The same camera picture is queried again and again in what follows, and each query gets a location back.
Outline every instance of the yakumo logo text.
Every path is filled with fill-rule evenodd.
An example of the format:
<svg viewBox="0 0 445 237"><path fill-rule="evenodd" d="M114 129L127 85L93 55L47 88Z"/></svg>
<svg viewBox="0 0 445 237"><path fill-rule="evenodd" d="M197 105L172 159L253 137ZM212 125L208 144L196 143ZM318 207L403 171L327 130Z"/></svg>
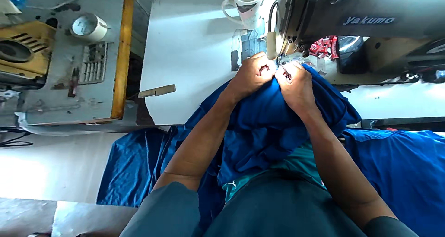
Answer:
<svg viewBox="0 0 445 237"><path fill-rule="evenodd" d="M349 17L348 20L343 23L343 25L351 25L351 24L388 24L395 21L394 17L386 18L386 17L376 17L371 18L365 16L364 18L360 17Z"/></svg>

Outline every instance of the green shirt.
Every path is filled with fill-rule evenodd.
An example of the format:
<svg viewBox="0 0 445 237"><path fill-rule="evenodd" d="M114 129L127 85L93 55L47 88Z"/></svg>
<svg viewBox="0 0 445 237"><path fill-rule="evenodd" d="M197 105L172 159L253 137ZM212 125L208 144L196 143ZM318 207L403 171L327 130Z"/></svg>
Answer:
<svg viewBox="0 0 445 237"><path fill-rule="evenodd" d="M149 194L121 237L417 237L397 219L378 217L362 231L328 191L294 172L274 169L250 180L205 233L197 192L173 182Z"/></svg>

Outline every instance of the mug handle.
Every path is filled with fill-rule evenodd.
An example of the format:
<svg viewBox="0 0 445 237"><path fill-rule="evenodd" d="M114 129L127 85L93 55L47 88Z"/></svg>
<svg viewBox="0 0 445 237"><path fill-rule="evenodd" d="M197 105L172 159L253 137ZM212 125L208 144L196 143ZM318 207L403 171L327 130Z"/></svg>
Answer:
<svg viewBox="0 0 445 237"><path fill-rule="evenodd" d="M242 24L242 20L241 20L241 18L234 18L234 17L231 17L230 15L228 15L228 14L226 13L226 7L227 7L227 6L233 6L234 8L236 8L235 1L233 1L233 0L225 0L225 1L223 1L222 4L221 4L221 9L222 9L222 12L224 13L224 15L225 15L229 20L231 20L232 22L236 22L236 23Z"/></svg>

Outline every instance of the grey machine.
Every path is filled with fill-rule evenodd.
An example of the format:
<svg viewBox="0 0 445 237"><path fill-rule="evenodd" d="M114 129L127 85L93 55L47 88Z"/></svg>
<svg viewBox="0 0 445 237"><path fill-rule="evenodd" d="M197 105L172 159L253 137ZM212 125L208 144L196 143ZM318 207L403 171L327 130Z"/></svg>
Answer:
<svg viewBox="0 0 445 237"><path fill-rule="evenodd" d="M325 36L370 37L339 40L344 74L427 76L445 69L445 0L278 0L275 31L282 42L278 55L303 57Z"/></svg>

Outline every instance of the mug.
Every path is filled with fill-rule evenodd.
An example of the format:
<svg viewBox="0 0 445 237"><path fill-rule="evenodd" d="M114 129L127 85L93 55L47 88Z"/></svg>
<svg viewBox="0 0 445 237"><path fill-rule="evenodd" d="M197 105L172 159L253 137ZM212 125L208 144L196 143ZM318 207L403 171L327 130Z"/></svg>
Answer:
<svg viewBox="0 0 445 237"><path fill-rule="evenodd" d="M229 20L242 24L245 29L253 30L261 24L259 7L262 3L263 0L225 0L221 4L221 9ZM228 15L227 6L235 7L238 10L239 18Z"/></svg>

